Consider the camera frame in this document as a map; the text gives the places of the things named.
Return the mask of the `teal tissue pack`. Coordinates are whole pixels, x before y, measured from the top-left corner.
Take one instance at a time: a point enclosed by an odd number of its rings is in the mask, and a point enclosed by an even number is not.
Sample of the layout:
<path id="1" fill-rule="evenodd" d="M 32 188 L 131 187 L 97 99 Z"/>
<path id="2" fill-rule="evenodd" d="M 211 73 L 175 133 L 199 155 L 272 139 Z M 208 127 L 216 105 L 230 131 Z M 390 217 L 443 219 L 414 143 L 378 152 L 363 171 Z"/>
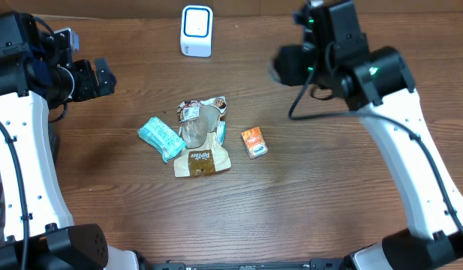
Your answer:
<path id="1" fill-rule="evenodd" d="M 158 117 L 151 117 L 137 133 L 140 139 L 161 154 L 165 163 L 175 158 L 185 147 L 184 140 Z"/>

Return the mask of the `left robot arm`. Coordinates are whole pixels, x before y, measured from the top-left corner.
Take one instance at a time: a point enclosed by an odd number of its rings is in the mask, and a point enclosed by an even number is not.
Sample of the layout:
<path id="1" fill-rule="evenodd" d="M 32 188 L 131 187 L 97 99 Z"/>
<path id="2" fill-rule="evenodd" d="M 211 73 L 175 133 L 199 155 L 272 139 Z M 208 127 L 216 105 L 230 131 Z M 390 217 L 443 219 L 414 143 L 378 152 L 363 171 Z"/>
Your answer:
<path id="1" fill-rule="evenodd" d="M 0 176 L 5 240 L 0 269 L 145 269 L 135 251 L 107 244 L 94 223 L 77 225 L 60 191 L 50 110 L 111 95 L 116 77 L 105 59 L 72 59 L 69 28 L 42 19 L 0 15 Z"/>

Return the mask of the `brown beige snack pouch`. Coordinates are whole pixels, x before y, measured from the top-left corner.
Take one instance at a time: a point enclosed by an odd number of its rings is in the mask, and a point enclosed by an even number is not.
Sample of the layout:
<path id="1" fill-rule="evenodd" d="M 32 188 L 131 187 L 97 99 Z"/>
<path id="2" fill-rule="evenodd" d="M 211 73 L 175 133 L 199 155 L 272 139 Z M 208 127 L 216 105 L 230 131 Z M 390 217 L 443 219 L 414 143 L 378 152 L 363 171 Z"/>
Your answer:
<path id="1" fill-rule="evenodd" d="M 179 137 L 185 142 L 174 160 L 177 178 L 209 176 L 231 168 L 230 157 L 223 147 L 227 111 L 224 96 L 208 100 L 186 100 L 177 107 Z"/>

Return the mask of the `orange small carton box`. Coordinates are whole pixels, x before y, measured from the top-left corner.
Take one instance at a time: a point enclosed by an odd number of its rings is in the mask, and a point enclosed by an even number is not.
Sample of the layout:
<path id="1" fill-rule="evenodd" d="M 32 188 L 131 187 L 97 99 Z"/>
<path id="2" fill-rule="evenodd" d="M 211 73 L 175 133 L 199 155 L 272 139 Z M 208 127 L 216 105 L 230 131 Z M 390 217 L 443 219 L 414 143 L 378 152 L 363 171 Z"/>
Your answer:
<path id="1" fill-rule="evenodd" d="M 268 152 L 268 147 L 264 141 L 259 127 L 253 127 L 241 133 L 245 143 L 246 151 L 251 159 L 258 158 Z"/>

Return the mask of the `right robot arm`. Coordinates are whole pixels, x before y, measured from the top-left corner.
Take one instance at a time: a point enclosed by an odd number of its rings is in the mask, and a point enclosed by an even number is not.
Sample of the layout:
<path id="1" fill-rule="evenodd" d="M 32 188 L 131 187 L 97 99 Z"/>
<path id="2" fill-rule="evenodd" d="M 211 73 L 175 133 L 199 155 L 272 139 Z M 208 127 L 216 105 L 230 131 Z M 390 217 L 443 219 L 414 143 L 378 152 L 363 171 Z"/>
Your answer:
<path id="1" fill-rule="evenodd" d="M 327 90 L 380 149 L 404 205 L 407 228 L 312 269 L 437 269 L 463 258 L 463 196 L 429 133 L 401 53 L 370 50 L 352 1 L 307 1 L 293 15 L 300 45 L 280 48 L 274 79 L 303 94 Z"/>

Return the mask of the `white barcode scanner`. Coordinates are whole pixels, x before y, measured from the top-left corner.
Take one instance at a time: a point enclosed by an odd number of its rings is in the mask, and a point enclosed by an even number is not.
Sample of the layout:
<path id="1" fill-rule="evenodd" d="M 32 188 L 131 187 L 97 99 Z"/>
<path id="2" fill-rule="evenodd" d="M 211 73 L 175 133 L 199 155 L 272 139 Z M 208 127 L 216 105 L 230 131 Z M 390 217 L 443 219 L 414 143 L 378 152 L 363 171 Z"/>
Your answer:
<path id="1" fill-rule="evenodd" d="M 208 58 L 212 54 L 213 11 L 203 5 L 187 5 L 182 10 L 180 45 L 182 54 Z"/>

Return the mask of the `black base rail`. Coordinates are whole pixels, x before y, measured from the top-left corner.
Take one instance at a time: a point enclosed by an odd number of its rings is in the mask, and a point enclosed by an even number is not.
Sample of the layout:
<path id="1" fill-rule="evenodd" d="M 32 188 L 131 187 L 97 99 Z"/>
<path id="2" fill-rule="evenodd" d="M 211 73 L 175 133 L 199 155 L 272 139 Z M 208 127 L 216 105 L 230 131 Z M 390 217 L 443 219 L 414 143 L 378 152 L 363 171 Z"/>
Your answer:
<path id="1" fill-rule="evenodd" d="M 148 263 L 148 270 L 345 270 L 343 259 L 311 259 L 308 262 L 249 262 L 190 264 L 183 262 Z"/>

